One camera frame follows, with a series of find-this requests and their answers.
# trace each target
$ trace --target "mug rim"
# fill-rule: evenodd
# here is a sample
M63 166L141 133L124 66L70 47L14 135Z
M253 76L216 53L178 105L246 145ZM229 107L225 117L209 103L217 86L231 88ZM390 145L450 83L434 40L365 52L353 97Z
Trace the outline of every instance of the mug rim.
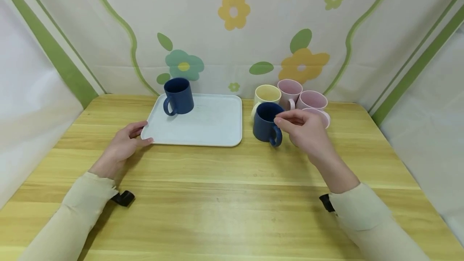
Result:
M322 106L321 108L315 108L315 107L313 107L313 106L311 106L311 105L307 104L307 103L306 103L306 102L305 102L305 101L302 99L302 97L301 97L301 96L303 95L303 93L305 93L305 92L309 92L309 93L317 93L317 94L319 94L319 95L323 96L323 97L324 97L324 99L325 99L325 105L324 105L324 106ZM319 92L317 92L317 91L314 91L314 90L306 90L306 91L303 91L303 92L301 92L301 93L300 93L300 99L299 99L299 100L301 100L301 101L302 101L302 103L303 103L303 104L305 104L306 106L309 106L309 107L306 107L306 108L313 108L313 109L324 109L324 108L326 108L326 107L327 107L327 105L329 104L329 100L327 99L327 97L326 97L326 96L324 96L324 94L322 94L322 93L319 93Z
M168 84L170 81L173 81L173 80L181 80L181 81L184 81L184 82L186 81L187 86L186 86L185 89L183 89L182 91L179 91L179 92L169 92L169 91L167 91L167 89L166 89L166 84ZM190 87L190 81L187 80L186 78L182 78L182 77L172 78L172 79L168 80L166 83L164 83L164 86L163 86L163 87L164 87L165 92L167 92L167 93L170 93L170 94L178 94L178 93L184 92L185 90L187 90L187 89Z
M290 93L287 93L287 92L282 91L281 88L279 88L279 84L280 84L280 82L282 82L282 81L292 81L292 82L295 82L295 83L299 84L300 87L301 87L301 92L300 92L300 93L296 93L296 94L290 94ZM297 95L299 95L299 94L301 94L301 93L304 92L304 90L303 90L303 85L300 84L298 81L295 81L295 80L292 80L292 79L282 79L282 80L278 81L278 83L277 83L277 89L279 89L280 92L282 92L282 93L286 93L287 95L292 95L292 96L297 96Z
M279 97L278 97L277 99L275 99L275 100L272 100L272 101L264 100L262 97L259 97L257 91L258 91L258 89L259 89L260 87L264 87L264 86L269 86L269 87L272 87L272 88L277 89L277 91L278 91L279 94L280 94ZM279 101L279 100L282 98L282 92L280 91L280 89L279 89L278 87L276 87L276 86L274 86L274 85L263 84L263 85L259 85L258 87L256 87L256 89L255 89L255 96L258 97L258 99L259 99L260 101L263 101L263 103L274 103L274 102L276 102L276 101Z
M261 117L261 115L258 113L258 109L259 109L259 107L260 107L261 105L265 105L265 106L269 106L269 105L270 105L270 106L274 106L274 105L276 105L276 106L277 106L276 108L280 108L280 109L281 109L281 111L278 112L277 114L280 114L280 113L282 113L282 112L285 111L279 104L276 104L276 103L273 103L273 102L263 102L263 103L260 103L260 104L258 105L258 107L256 107L256 115L258 115L258 117L259 117L262 121L265 121L265 122L267 122L267 123L274 123L274 119L273 119L272 121L268 121L268 120L265 120L264 118Z
M308 111L308 110L315 110L317 111L318 113L324 115L324 117L327 119L327 126L324 127L325 129L327 129L329 126L330 126L330 115L326 112L326 111L320 111L320 109L316 109L316 108L310 108L310 107L306 107L306 108L303 108L302 111Z

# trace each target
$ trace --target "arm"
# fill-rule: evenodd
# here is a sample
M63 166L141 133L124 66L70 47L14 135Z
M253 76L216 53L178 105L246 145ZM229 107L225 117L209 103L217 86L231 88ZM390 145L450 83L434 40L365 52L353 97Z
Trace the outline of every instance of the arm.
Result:
M318 115L291 110L274 121L321 173L340 227L367 260L430 260L396 223L384 202L339 157Z
M137 147L152 143L153 139L136 139L146 124L132 123L116 133L100 159L74 182L58 211L26 248L20 261L79 258L104 206L118 193L113 179Z

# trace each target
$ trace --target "mug handle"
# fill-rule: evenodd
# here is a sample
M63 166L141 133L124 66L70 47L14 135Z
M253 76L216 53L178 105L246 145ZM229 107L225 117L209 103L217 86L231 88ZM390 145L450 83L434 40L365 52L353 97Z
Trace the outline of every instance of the mug handle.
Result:
M329 115L329 113L327 113L327 112L324 111L324 110L322 110L321 112L324 114L324 116L325 116L325 117L327 118L327 120L329 121L329 123L327 124L327 127L326 127L326 129L327 129L327 128L330 126L330 115Z
M277 126L274 126L273 128L275 132L275 139L273 137L269 137L269 142L272 146L277 147L282 143L282 131Z
M295 109L295 100L289 99L289 102L290 102L290 110Z
M174 106L173 111L171 113L169 112L168 104L169 104L169 100L171 100L171 98L172 98L172 96L166 97L166 100L164 100L164 103L163 103L164 112L168 116L174 116L175 114L177 114L177 108L174 105L173 105Z
M256 108L258 108L259 105L260 103L258 102L253 106L253 109L251 109L251 121L255 120Z

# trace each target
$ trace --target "floral backdrop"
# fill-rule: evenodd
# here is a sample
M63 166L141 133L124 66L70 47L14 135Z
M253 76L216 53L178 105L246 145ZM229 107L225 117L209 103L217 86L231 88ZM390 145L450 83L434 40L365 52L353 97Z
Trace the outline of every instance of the floral backdrop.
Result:
M369 108L450 0L40 1L106 93L184 77L252 98L293 79Z

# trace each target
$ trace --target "beige sleeve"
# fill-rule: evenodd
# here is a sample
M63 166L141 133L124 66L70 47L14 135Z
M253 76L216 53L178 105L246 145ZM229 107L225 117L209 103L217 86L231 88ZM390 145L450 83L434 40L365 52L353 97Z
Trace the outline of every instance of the beige sleeve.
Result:
M113 180L86 172L18 260L77 260L107 201L117 193Z
M394 220L390 210L365 184L330 194L342 230L369 261L429 261L421 248Z

